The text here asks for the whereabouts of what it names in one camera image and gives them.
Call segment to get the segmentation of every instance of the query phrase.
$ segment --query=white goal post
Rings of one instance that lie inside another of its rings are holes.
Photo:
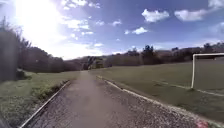
[[[224,56],[224,53],[209,53],[209,54],[193,54],[193,70],[192,70],[192,80],[191,88],[194,88],[194,79],[195,79],[195,59],[198,56]]]

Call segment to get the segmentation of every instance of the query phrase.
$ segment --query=grass field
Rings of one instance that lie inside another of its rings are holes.
[[[222,90],[224,82],[222,71],[224,71],[224,61],[197,61],[195,87],[205,91]],[[190,62],[112,67],[91,72],[115,81],[117,84],[123,83],[162,102],[224,122],[224,97],[161,84],[161,82],[166,82],[168,85],[190,87],[192,77],[192,63]]]
[[[26,74],[30,79],[0,84],[0,110],[12,127],[20,125],[62,81],[75,79],[78,72]]]

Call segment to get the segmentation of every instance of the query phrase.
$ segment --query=goal net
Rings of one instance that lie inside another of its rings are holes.
[[[193,55],[191,88],[224,94],[224,53]]]

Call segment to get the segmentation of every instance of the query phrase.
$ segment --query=gravel path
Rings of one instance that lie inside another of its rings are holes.
[[[86,71],[29,128],[196,128],[194,119],[124,93]]]

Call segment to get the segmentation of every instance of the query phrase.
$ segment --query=sun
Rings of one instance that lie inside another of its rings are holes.
[[[33,42],[53,43],[59,35],[61,14],[50,0],[15,0],[15,18],[22,27],[23,36]]]

